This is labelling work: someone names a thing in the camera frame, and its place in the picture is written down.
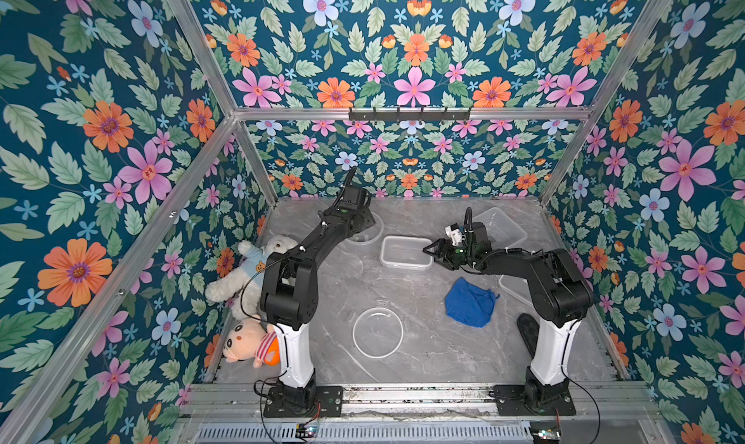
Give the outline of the rectangular clear lunch box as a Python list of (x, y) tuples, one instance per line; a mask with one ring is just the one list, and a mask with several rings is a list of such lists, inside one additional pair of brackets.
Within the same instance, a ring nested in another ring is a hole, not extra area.
[(432, 243), (428, 238), (387, 236), (382, 241), (379, 261), (389, 269), (425, 271), (434, 264), (434, 258), (424, 252)]

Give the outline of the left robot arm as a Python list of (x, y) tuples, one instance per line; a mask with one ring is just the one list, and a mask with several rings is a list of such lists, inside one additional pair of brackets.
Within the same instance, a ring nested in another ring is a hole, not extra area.
[(315, 405), (315, 367), (310, 358), (308, 327), (319, 303), (318, 270), (338, 244), (374, 225), (367, 190), (343, 186), (332, 205), (299, 244), (268, 258), (259, 307), (277, 332), (281, 375), (274, 401), (308, 410)]

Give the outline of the round clear lunch box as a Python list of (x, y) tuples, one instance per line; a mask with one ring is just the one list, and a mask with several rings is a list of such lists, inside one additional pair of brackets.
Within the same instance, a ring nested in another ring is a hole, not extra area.
[(371, 212), (371, 217), (367, 222), (371, 223), (368, 228), (347, 238), (345, 243), (358, 247), (375, 244), (382, 237), (384, 223), (382, 218), (374, 211)]

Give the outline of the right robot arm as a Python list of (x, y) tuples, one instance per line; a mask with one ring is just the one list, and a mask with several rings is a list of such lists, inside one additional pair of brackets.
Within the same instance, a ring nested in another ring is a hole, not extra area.
[(570, 345), (581, 321), (594, 304), (586, 277), (562, 248), (531, 251), (521, 247), (492, 246), (483, 223), (470, 216), (462, 227), (445, 229), (446, 237), (423, 248), (438, 265), (475, 275), (507, 275), (528, 284), (538, 318), (523, 313), (518, 330), (532, 356), (525, 384), (514, 393), (496, 388), (503, 401), (520, 403), (528, 411), (543, 412), (570, 403), (567, 374)]

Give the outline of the square clear lunch box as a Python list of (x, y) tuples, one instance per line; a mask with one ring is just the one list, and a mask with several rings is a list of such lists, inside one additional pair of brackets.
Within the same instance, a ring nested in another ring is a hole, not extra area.
[(492, 207), (473, 217), (486, 229), (487, 236), (495, 247), (519, 247), (527, 240), (527, 232), (498, 207)]

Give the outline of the square clear box lid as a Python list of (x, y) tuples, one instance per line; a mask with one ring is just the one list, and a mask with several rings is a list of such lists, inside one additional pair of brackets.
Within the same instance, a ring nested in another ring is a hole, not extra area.
[(502, 290), (528, 308), (533, 307), (529, 285), (526, 279), (515, 276), (501, 275), (499, 284)]

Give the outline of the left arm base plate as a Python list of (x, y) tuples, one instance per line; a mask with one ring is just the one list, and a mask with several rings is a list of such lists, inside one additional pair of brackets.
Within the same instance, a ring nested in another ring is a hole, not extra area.
[(268, 418), (339, 418), (344, 394), (341, 386), (312, 383), (306, 388), (292, 388), (279, 383), (270, 388), (263, 415)]

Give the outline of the blue cleaning cloth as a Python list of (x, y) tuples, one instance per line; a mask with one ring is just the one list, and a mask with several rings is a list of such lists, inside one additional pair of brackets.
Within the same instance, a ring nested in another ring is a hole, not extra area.
[(459, 278), (444, 298), (445, 312), (463, 325), (484, 328), (490, 323), (499, 298), (499, 294)]

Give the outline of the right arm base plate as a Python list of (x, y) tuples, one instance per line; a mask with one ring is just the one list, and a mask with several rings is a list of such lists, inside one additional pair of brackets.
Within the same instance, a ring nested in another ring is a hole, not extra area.
[(495, 385), (489, 396), (501, 416), (575, 416), (568, 382), (543, 387), (534, 382)]

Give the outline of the round clear box lid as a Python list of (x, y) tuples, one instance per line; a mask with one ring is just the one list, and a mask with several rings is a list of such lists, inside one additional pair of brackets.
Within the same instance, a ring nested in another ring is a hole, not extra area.
[(352, 340), (363, 356), (385, 359), (396, 353), (403, 343), (403, 321), (390, 308), (370, 308), (355, 320)]

